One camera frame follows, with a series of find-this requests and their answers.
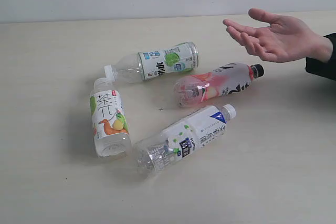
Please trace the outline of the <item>black sleeved forearm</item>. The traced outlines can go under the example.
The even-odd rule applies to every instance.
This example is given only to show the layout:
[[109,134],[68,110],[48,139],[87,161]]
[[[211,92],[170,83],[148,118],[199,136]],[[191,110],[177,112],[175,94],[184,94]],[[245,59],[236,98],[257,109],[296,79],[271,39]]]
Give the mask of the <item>black sleeved forearm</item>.
[[314,39],[311,55],[306,58],[305,70],[335,81],[335,33]]

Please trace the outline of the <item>person's open hand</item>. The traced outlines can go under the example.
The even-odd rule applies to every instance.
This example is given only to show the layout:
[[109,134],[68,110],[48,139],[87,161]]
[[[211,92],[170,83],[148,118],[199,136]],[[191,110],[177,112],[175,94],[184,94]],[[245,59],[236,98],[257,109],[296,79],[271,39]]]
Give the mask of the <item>person's open hand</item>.
[[248,54],[263,61],[284,63],[310,57],[314,39],[320,36],[302,20],[251,8],[250,18],[268,23],[266,27],[250,27],[225,19],[223,24],[230,36],[246,49]]

